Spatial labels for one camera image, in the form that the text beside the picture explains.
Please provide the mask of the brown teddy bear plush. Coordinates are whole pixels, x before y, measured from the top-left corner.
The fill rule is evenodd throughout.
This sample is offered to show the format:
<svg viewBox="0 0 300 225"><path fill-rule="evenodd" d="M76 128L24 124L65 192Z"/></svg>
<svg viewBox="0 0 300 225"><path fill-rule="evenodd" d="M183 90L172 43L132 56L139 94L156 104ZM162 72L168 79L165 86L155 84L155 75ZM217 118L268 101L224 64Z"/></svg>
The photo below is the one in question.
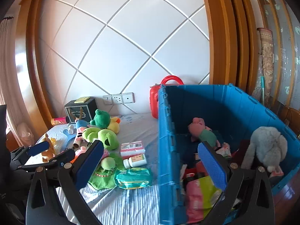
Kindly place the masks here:
<svg viewBox="0 0 300 225"><path fill-rule="evenodd" d="M54 150L54 145L52 141L56 141L53 138L49 138L48 134L45 133L44 137L42 138L42 141L47 141L49 143L49 148L43 152L41 152L42 155L42 161L44 163L48 163L52 158L56 156L56 152Z"/></svg>

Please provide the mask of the grey fluffy plush toy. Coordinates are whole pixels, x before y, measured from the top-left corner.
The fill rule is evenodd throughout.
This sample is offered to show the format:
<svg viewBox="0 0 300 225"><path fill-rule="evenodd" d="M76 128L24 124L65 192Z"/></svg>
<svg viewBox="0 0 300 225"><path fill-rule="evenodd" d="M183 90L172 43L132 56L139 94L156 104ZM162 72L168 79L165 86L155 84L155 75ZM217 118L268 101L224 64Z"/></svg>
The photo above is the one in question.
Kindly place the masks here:
<svg viewBox="0 0 300 225"><path fill-rule="evenodd" d="M275 127L259 127L251 135L241 168L250 169L256 156L267 171L272 173L285 159L287 149L286 138Z"/></svg>

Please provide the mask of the pink piglet plush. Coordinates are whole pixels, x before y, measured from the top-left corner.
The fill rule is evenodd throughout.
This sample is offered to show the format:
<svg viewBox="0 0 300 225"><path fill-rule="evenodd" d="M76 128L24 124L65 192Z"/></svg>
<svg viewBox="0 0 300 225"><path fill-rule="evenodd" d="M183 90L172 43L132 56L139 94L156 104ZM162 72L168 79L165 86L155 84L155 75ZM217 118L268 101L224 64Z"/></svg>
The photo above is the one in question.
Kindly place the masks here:
<svg viewBox="0 0 300 225"><path fill-rule="evenodd" d="M213 149L221 147L217 136L206 126L203 118L193 118L192 123L188 125L188 130L192 142L200 140L201 142L207 142Z"/></svg>

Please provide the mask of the pink tissue pack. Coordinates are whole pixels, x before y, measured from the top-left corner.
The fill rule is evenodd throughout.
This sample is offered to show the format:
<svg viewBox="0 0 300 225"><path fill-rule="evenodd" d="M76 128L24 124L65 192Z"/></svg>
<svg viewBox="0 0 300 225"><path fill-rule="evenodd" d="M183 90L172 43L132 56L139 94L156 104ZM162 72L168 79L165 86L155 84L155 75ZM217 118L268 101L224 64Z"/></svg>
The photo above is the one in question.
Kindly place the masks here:
<svg viewBox="0 0 300 225"><path fill-rule="evenodd" d="M198 223L208 215L222 193L209 176L188 182L186 187L187 224Z"/></svg>

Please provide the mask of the small green round plush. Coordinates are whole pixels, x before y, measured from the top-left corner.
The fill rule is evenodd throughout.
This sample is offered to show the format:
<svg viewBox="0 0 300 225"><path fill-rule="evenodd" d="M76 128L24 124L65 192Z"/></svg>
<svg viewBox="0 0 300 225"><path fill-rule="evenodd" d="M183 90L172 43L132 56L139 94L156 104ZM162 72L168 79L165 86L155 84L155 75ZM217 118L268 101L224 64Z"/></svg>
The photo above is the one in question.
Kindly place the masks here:
<svg viewBox="0 0 300 225"><path fill-rule="evenodd" d="M101 160L100 165L103 170L108 171L113 170L116 167L116 162L114 158L108 156Z"/></svg>

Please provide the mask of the light green frog plush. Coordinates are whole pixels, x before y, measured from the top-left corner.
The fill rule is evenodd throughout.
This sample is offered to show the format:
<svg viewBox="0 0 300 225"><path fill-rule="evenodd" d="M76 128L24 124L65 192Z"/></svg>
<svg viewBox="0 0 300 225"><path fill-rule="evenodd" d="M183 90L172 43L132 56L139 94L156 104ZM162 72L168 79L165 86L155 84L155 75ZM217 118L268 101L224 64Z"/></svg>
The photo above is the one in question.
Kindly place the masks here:
<svg viewBox="0 0 300 225"><path fill-rule="evenodd" d="M82 132L82 137L91 144L96 140L101 141L104 148L107 150L115 150L119 148L119 141L116 133L109 129L89 127Z"/></svg>

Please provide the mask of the dark gift bag box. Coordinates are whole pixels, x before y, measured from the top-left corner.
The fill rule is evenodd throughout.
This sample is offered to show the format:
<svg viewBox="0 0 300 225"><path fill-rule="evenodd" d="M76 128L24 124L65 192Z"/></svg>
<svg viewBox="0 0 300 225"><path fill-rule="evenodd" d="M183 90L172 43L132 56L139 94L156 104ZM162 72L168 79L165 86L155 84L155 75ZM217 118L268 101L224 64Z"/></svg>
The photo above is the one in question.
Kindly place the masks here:
<svg viewBox="0 0 300 225"><path fill-rule="evenodd" d="M90 122L94 118L97 108L94 98L89 98L83 103L75 103L75 100L72 100L64 105L64 109L71 123L75 123L76 119Z"/></svg>

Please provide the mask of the dark green frog plush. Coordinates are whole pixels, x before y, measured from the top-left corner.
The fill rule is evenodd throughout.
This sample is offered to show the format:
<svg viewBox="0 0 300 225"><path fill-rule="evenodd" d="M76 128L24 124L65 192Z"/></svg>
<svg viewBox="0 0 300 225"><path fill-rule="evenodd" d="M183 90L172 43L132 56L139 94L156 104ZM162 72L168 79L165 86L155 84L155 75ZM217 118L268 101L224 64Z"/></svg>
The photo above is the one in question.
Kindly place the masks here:
<svg viewBox="0 0 300 225"><path fill-rule="evenodd" d="M94 118L89 122L90 125L98 128L107 128L110 124L110 114L106 111L96 109Z"/></svg>

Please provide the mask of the green wet wipes pack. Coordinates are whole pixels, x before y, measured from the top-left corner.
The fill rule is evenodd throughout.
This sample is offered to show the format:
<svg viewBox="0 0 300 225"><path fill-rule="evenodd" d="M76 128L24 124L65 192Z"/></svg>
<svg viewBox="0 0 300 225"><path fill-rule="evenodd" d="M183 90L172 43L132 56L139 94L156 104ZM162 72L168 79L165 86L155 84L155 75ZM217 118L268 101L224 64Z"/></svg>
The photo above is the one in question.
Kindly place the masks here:
<svg viewBox="0 0 300 225"><path fill-rule="evenodd" d="M152 173L146 168L117 170L114 180L115 184L122 189L147 188L152 185Z"/></svg>

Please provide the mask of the yellow duck plush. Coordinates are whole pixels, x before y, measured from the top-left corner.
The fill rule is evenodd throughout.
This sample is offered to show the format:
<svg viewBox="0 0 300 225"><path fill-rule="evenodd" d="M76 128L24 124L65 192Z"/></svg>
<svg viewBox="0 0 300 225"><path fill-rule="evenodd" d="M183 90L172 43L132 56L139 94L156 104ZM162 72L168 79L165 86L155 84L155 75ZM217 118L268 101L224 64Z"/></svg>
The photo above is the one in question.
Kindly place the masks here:
<svg viewBox="0 0 300 225"><path fill-rule="evenodd" d="M121 119L119 117L112 117L110 118L110 123L107 128L113 131L115 134L118 134L120 130L119 127L120 123L121 123Z"/></svg>

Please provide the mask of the pink white medicine box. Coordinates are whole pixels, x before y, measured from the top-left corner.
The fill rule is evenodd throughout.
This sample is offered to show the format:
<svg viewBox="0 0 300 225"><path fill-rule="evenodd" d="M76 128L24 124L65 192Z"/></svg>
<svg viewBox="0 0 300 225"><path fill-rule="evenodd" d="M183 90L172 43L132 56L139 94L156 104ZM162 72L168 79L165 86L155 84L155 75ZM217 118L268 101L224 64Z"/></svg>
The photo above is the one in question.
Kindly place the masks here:
<svg viewBox="0 0 300 225"><path fill-rule="evenodd" d="M120 154L123 158L129 158L131 156L145 153L145 148L142 141L134 141L128 143L122 143Z"/></svg>

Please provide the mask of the white medicine bottle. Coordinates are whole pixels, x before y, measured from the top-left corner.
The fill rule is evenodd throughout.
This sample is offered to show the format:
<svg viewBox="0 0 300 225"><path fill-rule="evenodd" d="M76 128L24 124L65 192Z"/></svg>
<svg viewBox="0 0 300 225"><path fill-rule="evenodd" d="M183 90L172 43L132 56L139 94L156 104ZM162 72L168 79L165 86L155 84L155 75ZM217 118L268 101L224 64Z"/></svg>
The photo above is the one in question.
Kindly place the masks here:
<svg viewBox="0 0 300 225"><path fill-rule="evenodd" d="M146 156L144 153L132 156L123 160L123 164L127 169L141 167L147 164Z"/></svg>

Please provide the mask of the blue plastic storage crate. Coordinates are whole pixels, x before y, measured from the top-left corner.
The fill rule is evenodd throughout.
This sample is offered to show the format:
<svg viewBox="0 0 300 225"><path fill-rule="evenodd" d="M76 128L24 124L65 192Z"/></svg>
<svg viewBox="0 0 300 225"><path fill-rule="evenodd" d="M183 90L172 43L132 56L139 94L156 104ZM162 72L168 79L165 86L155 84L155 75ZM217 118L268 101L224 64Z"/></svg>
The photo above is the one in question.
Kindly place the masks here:
<svg viewBox="0 0 300 225"><path fill-rule="evenodd" d="M193 117L218 131L236 150L241 140L250 137L260 126L275 127L287 139L287 156L281 168L284 176L271 185L273 197L299 170L299 139L272 111L241 89L229 85L166 85L158 100L158 184L161 224L184 224L187 221L179 176L183 155L193 153L187 137ZM238 199L225 221L236 216Z"/></svg>

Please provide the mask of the rolled patterned carpet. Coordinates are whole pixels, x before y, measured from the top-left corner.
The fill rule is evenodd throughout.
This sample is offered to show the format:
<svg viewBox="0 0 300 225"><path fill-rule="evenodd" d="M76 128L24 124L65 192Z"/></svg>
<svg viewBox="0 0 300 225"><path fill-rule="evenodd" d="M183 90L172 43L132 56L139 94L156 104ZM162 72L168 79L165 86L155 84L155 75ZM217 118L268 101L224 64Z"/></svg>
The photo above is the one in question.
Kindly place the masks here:
<svg viewBox="0 0 300 225"><path fill-rule="evenodd" d="M273 33L270 29L259 27L258 34L258 71L255 88L252 97L262 103L261 76L265 79L265 107L270 104L271 89L274 78L274 42Z"/></svg>

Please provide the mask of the white wall socket panel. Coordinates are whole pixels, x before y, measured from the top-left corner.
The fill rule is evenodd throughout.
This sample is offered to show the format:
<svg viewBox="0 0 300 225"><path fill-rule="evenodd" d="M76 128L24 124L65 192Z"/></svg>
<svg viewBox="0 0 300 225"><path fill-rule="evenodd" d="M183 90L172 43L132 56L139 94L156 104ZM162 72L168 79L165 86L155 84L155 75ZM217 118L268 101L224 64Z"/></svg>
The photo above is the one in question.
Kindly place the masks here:
<svg viewBox="0 0 300 225"><path fill-rule="evenodd" d="M135 103L135 97L132 92L123 94L104 95L102 99L105 105Z"/></svg>

